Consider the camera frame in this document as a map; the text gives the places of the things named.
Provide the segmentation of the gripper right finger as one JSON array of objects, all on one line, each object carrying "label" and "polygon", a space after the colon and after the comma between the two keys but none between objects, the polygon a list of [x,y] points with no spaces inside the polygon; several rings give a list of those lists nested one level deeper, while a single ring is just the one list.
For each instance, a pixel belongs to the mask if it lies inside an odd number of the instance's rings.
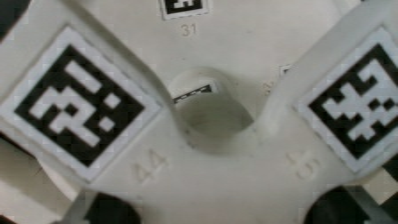
[{"label": "gripper right finger", "polygon": [[334,188],[318,198],[304,224],[373,224],[375,201],[359,186]]}]

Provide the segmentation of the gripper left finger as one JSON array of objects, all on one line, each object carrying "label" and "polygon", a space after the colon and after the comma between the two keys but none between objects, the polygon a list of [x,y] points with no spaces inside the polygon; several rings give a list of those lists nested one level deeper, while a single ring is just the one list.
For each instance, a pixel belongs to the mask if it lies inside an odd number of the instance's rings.
[{"label": "gripper left finger", "polygon": [[89,224],[142,224],[132,205],[105,193],[94,197],[84,220]]}]

